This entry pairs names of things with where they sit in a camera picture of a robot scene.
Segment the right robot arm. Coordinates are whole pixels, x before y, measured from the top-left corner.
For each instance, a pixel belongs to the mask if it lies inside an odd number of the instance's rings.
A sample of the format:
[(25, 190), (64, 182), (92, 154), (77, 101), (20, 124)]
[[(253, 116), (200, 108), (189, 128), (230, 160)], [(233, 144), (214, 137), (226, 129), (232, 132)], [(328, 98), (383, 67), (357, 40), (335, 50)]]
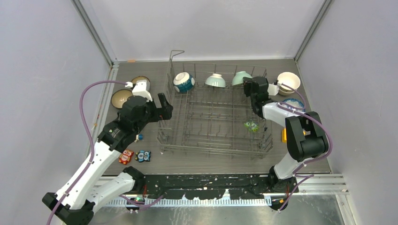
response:
[(286, 129), (287, 154), (271, 167), (267, 187), (281, 192), (294, 182), (294, 176), (306, 163), (326, 156), (332, 148), (319, 114), (276, 102), (269, 97), (268, 80), (265, 77), (243, 78), (244, 93), (250, 98), (253, 112)]

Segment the mint green bowl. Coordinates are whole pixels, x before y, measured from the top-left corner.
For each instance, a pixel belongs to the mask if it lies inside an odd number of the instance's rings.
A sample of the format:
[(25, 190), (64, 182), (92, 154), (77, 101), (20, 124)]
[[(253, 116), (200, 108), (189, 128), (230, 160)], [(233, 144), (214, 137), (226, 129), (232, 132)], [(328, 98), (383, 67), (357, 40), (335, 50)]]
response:
[(236, 85), (243, 84), (243, 82), (244, 82), (243, 79), (244, 78), (252, 79), (253, 77), (249, 73), (247, 73), (246, 71), (236, 72), (235, 76), (232, 79), (231, 86), (236, 86)]

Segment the brown patterned bowl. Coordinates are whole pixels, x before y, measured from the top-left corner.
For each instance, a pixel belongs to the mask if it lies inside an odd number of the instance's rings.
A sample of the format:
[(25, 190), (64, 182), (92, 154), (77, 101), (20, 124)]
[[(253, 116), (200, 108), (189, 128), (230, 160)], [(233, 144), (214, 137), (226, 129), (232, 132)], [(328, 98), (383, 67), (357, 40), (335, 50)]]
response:
[(133, 87), (135, 87), (136, 84), (140, 81), (146, 81), (146, 89), (150, 90), (150, 86), (151, 86), (150, 79), (146, 76), (137, 76), (137, 77), (133, 78), (131, 80), (131, 82), (133, 83)]

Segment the dark teal glazed bowl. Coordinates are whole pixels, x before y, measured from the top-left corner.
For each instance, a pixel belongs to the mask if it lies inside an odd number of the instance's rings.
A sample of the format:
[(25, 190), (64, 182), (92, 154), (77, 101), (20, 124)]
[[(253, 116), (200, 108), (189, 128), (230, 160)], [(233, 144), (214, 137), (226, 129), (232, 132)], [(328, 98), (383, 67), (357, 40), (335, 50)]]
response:
[(131, 90), (123, 89), (116, 91), (111, 97), (111, 105), (116, 109), (121, 109), (122, 105), (132, 96)]

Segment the beige ceramic bowl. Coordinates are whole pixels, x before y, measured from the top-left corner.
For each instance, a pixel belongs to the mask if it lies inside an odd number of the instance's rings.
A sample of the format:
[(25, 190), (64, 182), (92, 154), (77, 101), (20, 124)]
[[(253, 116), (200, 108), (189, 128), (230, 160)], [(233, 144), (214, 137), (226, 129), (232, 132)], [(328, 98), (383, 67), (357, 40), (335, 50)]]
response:
[(293, 93), (294, 93), (294, 91), (285, 90), (285, 89), (282, 88), (282, 87), (280, 87), (280, 88), (279, 88), (279, 91), (278, 91), (278, 94), (279, 94), (279, 95), (282, 95), (282, 96), (289, 96), (289, 95), (291, 95), (291, 94), (293, 94)]
[(286, 84), (287, 86), (297, 90), (301, 85), (301, 80), (298, 75), (292, 72), (282, 72), (277, 77), (278, 83)]

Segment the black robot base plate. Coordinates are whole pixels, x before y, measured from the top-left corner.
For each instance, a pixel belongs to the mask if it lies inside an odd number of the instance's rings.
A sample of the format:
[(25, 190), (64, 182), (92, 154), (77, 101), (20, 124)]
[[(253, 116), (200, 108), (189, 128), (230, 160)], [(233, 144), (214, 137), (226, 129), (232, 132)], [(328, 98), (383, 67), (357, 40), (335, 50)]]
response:
[(296, 178), (276, 181), (261, 174), (161, 174), (146, 175), (145, 185), (128, 194), (145, 194), (148, 198), (177, 200), (183, 197), (193, 200), (221, 199), (229, 194), (232, 200), (261, 199), (264, 194), (280, 194), (287, 197), (297, 192)]

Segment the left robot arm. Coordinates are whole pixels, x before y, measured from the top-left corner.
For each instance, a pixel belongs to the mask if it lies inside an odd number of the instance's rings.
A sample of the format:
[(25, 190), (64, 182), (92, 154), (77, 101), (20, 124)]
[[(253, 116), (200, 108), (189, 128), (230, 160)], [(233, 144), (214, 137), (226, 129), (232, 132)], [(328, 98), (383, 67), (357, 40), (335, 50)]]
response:
[(94, 188), (105, 170), (132, 144), (148, 123), (169, 120), (173, 106), (159, 93), (161, 107), (143, 96), (131, 96), (106, 124), (90, 153), (72, 178), (57, 192), (48, 192), (42, 202), (67, 225), (87, 225), (106, 203), (126, 192), (144, 190), (145, 176), (132, 166), (114, 179)]

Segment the white bowl blue floral pattern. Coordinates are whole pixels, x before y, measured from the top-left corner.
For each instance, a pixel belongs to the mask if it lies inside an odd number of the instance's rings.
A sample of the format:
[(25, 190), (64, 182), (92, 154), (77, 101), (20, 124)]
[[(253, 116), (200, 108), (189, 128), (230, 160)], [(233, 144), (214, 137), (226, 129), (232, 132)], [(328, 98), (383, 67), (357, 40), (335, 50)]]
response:
[(291, 106), (294, 106), (294, 107), (297, 107), (297, 108), (301, 108), (301, 110), (300, 110), (301, 112), (305, 112), (306, 111), (304, 103), (302, 101), (296, 99), (296, 98), (287, 98), (287, 99), (283, 100), (283, 102), (289, 105), (289, 106), (285, 105), (285, 107), (287, 107), (289, 109), (293, 110), (294, 108), (291, 107)]

